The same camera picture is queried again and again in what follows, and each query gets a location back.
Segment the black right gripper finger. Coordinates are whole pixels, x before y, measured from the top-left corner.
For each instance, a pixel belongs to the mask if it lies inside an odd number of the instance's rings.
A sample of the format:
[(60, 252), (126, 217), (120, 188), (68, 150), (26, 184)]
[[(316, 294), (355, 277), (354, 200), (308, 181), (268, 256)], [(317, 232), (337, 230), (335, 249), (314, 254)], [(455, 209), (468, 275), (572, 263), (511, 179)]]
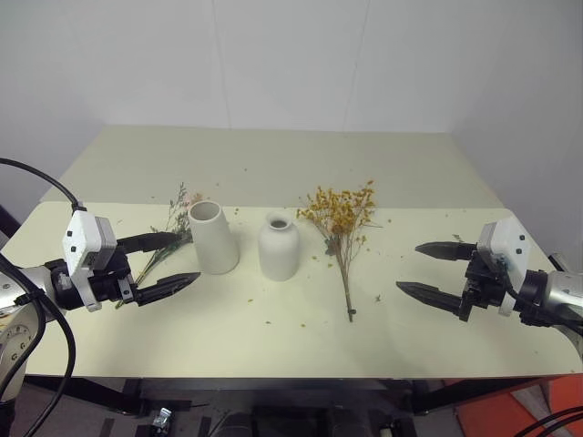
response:
[(457, 261), (470, 260), (477, 246), (458, 241), (434, 241), (420, 244), (414, 250), (434, 259)]
[(419, 282), (397, 281), (395, 285), (406, 295), (425, 305), (459, 315), (461, 298)]

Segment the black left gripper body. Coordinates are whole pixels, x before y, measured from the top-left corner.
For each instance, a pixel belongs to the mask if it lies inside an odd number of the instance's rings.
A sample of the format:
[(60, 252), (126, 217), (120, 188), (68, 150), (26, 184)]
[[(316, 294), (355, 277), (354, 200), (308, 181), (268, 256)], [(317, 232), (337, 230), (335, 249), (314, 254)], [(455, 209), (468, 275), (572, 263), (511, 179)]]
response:
[(106, 267), (93, 271), (89, 285), (97, 302), (110, 300), (126, 304), (135, 300), (137, 286), (128, 263), (128, 253), (133, 248), (129, 239), (119, 239)]

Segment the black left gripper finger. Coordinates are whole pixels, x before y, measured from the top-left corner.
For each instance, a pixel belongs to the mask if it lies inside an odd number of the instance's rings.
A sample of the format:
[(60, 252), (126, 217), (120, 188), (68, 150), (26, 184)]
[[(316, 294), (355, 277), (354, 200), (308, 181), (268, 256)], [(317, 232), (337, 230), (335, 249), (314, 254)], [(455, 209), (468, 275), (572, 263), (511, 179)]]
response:
[(163, 279), (159, 279), (155, 284), (146, 288), (135, 289), (133, 301), (139, 306), (145, 306), (158, 300), (171, 297), (200, 276), (199, 272), (175, 274)]
[(125, 252), (150, 252), (164, 249), (179, 242), (179, 235), (172, 232), (149, 232), (118, 239), (117, 244)]

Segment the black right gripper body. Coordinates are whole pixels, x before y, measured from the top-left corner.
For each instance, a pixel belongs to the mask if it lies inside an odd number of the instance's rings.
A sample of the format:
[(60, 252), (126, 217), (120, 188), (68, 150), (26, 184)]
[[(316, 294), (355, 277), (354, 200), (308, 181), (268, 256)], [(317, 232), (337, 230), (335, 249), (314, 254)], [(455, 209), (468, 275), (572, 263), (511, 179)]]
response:
[(473, 307), (500, 307), (505, 297), (503, 284), (477, 251), (474, 251), (465, 271), (466, 283), (461, 296), (458, 318), (468, 321)]

